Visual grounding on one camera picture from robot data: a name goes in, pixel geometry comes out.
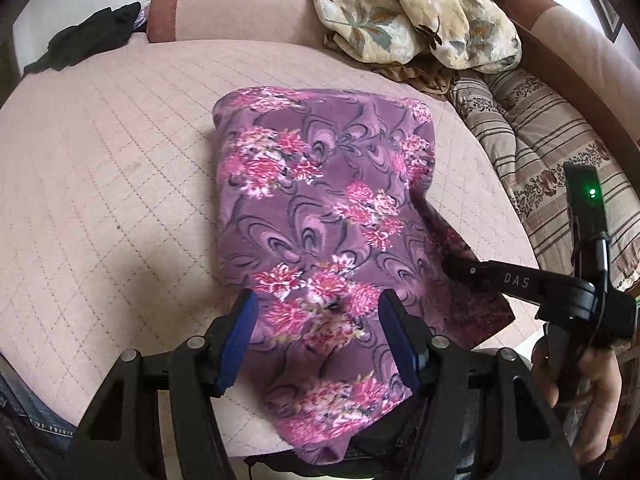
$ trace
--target purple blanket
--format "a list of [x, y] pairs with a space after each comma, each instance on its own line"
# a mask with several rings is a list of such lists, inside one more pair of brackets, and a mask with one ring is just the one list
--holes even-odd
[[383, 289], [466, 348], [513, 314], [442, 272], [444, 254], [473, 253], [425, 200], [435, 158], [423, 103], [249, 88], [220, 99], [214, 122], [223, 272], [260, 298], [243, 367], [282, 438], [308, 462], [338, 462], [411, 394], [378, 321]]

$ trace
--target striped cushion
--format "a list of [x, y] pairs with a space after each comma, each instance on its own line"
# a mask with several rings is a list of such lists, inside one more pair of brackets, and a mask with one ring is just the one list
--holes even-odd
[[541, 269], [573, 270], [562, 164], [574, 162], [598, 170], [612, 237], [614, 286], [626, 289], [640, 278], [640, 201], [574, 107], [520, 69], [484, 81], [465, 72], [450, 100], [494, 165]]

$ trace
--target blue denim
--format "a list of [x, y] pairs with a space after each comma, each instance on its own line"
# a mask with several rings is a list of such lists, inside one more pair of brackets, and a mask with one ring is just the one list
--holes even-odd
[[[18, 435], [12, 418], [24, 417], [38, 432], [47, 450], [25, 444]], [[14, 368], [0, 354], [0, 431], [4, 431], [24, 461], [43, 480], [55, 477], [54, 468], [47, 463], [50, 452], [62, 456], [74, 436], [76, 427], [54, 413], [24, 383]]]

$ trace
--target crumpled blanket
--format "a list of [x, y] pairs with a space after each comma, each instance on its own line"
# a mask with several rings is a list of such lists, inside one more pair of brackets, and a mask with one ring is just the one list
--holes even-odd
[[420, 101], [347, 90], [237, 90], [214, 108], [218, 256], [259, 313], [242, 367], [280, 436], [311, 463], [411, 392], [378, 320], [395, 289], [434, 333], [473, 348], [513, 314], [444, 274], [474, 257], [425, 200], [434, 127]]
[[491, 0], [314, 0], [325, 44], [418, 90], [444, 94], [456, 70], [515, 67], [520, 39]]

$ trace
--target jeans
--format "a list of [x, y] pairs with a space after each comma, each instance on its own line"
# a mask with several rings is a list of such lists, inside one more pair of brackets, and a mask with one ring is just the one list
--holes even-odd
[[31, 478], [55, 480], [75, 430], [31, 391], [0, 354], [0, 461], [11, 461], [11, 471], [30, 471]]

